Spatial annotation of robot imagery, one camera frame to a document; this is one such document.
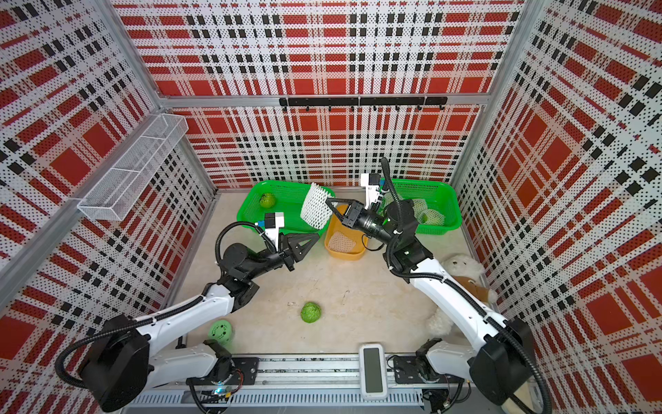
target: green fruit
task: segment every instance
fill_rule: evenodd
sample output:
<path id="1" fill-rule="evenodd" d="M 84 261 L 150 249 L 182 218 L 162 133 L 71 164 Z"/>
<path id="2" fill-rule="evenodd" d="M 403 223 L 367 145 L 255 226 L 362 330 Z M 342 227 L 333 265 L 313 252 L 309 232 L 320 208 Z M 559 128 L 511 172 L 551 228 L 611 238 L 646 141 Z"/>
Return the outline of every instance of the green fruit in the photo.
<path id="1" fill-rule="evenodd" d="M 301 319 L 306 323 L 313 323 L 322 316 L 322 308 L 313 302 L 308 302 L 301 308 Z"/>
<path id="2" fill-rule="evenodd" d="M 276 196 L 271 193 L 264 193 L 260 197 L 260 205 L 263 209 L 270 209 L 276 204 Z"/>

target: white teddy bear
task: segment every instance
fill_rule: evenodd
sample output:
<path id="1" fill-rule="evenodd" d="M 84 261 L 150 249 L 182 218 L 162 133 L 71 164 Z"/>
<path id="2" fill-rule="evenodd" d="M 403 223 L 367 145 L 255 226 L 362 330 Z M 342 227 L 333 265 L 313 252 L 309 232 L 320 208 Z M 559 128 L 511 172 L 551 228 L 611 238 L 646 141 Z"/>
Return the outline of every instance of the white teddy bear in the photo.
<path id="1" fill-rule="evenodd" d="M 466 254 L 456 254 L 455 256 L 444 260 L 442 266 L 451 276 L 463 276 L 472 279 L 473 282 L 478 285 L 482 285 L 481 275 L 485 273 L 485 269 L 483 268 L 483 265 L 478 263 L 471 256 Z M 494 303 L 497 299 L 497 293 L 490 289 L 487 295 L 487 300 L 490 303 Z M 426 324 L 428 332 L 437 338 L 448 335 L 453 327 L 453 321 L 439 308 L 437 308 L 434 315 L 428 318 Z"/>

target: red plaid pattern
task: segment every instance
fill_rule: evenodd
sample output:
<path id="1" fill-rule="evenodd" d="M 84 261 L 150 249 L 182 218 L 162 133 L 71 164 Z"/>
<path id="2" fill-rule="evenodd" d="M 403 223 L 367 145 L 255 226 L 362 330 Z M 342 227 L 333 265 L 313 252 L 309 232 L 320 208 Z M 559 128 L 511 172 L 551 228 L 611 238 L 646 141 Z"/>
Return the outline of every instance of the red plaid pattern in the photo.
<path id="1" fill-rule="evenodd" d="M 549 2 L 459 187 L 558 412 L 662 409 L 660 12 Z"/>
<path id="2" fill-rule="evenodd" d="M 161 93 L 487 92 L 523 0 L 112 0 Z"/>
<path id="3" fill-rule="evenodd" d="M 186 108 L 187 136 L 220 188 L 263 180 L 359 185 L 391 160 L 398 178 L 448 181 L 478 105 L 439 108 Z"/>
<path id="4" fill-rule="evenodd" d="M 65 386 L 55 357 L 120 313 L 163 304 L 209 198 L 175 149 L 122 222 L 82 219 L 0 313 L 0 409 L 95 413 L 87 390 Z M 75 352 L 75 372 L 86 348 Z"/>
<path id="5" fill-rule="evenodd" d="M 88 0 L 4 3 L 0 48 L 4 266 L 152 106 Z M 0 311 L 0 412 L 99 410 L 63 386 L 56 355 L 119 313 L 162 306 L 208 202 L 175 151 L 123 222 L 73 227 Z"/>
<path id="6" fill-rule="evenodd" d="M 13 3 L 0 12 L 0 267 L 152 109 L 91 3 Z"/>

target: floor surface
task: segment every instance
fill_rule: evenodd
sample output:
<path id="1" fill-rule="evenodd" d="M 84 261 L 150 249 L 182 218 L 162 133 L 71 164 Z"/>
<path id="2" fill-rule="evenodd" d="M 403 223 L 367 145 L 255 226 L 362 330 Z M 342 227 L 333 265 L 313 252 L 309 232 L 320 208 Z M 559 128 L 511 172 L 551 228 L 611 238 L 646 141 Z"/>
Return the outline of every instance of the floor surface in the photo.
<path id="1" fill-rule="evenodd" d="M 361 199 L 360 192 L 338 193 L 339 198 Z M 198 295 L 204 285 L 218 279 L 214 242 L 218 233 L 236 220 L 245 193 L 224 193 L 205 232 L 177 301 Z M 235 335 L 227 346 L 233 354 L 292 354 L 357 352 L 365 342 L 379 342 L 386 352 L 414 352 L 428 339 L 425 320 L 435 305 L 422 292 L 386 269 L 381 252 L 366 252 L 356 262 L 332 258 L 324 248 L 324 236 L 295 271 L 285 267 L 255 279 L 260 290 L 247 306 L 225 317 Z M 443 259 L 457 253 L 470 254 L 460 229 L 443 236 L 421 234 L 421 243 Z M 252 250 L 264 248 L 261 238 L 249 229 L 232 229 L 221 251 L 233 242 Z M 377 244 L 374 240 L 370 247 Z M 319 304 L 322 317 L 308 324 L 299 312 L 308 301 Z M 193 346 L 207 339 L 213 322 L 189 333 Z"/>

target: metal base plate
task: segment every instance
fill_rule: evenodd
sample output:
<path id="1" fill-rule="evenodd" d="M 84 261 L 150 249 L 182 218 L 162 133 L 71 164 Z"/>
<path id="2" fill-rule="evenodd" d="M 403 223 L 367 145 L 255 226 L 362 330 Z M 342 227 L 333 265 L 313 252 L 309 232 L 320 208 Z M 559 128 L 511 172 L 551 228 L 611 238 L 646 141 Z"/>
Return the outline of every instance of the metal base plate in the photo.
<path id="1" fill-rule="evenodd" d="M 258 375 L 259 358 L 233 358 L 232 363 L 235 367 L 239 368 L 244 374 L 243 386 L 252 386 L 255 384 L 255 377 Z M 195 386 L 214 386 L 217 385 L 212 379 L 206 378 L 193 378 L 193 385 Z M 238 386 L 239 374 L 235 373 L 227 380 L 223 381 L 224 385 Z"/>
<path id="2" fill-rule="evenodd" d="M 430 382 L 424 381 L 418 374 L 415 356 L 394 356 L 390 361 L 393 363 L 395 382 L 397 384 L 430 384 Z M 446 377 L 450 384 L 458 384 L 464 381 L 462 378 L 449 374 Z M 433 384 L 445 383 L 446 379 L 443 376 L 438 381 L 433 382 Z"/>
<path id="3" fill-rule="evenodd" d="M 258 375 L 259 358 L 233 358 L 234 366 L 239 368 L 244 374 L 245 386 L 252 386 L 255 384 L 255 377 Z M 239 374 L 233 374 L 229 380 L 225 382 L 229 386 L 239 385 Z"/>

